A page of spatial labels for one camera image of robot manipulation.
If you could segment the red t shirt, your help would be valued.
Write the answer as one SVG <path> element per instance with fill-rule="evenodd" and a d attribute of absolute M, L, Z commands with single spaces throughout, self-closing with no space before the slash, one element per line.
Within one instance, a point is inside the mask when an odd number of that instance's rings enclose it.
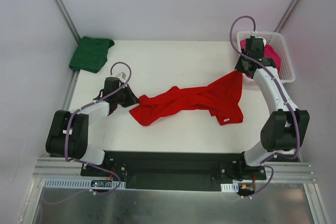
<path fill-rule="evenodd" d="M 242 97 L 243 75 L 233 71 L 203 87 L 171 87 L 155 97 L 140 96 L 139 105 L 130 110 L 142 126 L 175 115 L 181 111 L 207 110 L 220 125 L 239 124 L 244 116 L 239 107 Z"/>

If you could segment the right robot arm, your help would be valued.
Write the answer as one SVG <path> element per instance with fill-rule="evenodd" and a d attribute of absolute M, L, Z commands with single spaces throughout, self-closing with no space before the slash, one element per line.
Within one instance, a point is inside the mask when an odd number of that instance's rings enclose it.
<path fill-rule="evenodd" d="M 226 175 L 242 181 L 252 176 L 270 159 L 282 156 L 295 159 L 303 143 L 310 115 L 290 99 L 278 77 L 276 64 L 265 57 L 262 38 L 250 36 L 239 52 L 236 70 L 249 75 L 260 88 L 270 113 L 260 131 L 260 141 L 242 152 L 236 163 L 226 168 Z"/>

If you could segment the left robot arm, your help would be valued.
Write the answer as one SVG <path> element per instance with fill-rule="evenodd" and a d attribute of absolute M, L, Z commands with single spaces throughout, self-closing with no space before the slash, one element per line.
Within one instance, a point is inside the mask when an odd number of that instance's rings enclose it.
<path fill-rule="evenodd" d="M 139 103 L 139 99 L 126 84 L 125 74 L 107 77 L 99 95 L 79 113 L 58 110 L 55 112 L 46 141 L 46 152 L 57 157 L 77 159 L 93 164 L 99 176 L 111 171 L 111 163 L 105 160 L 106 152 L 88 144 L 89 126 L 111 115 L 120 105 L 124 108 Z"/>

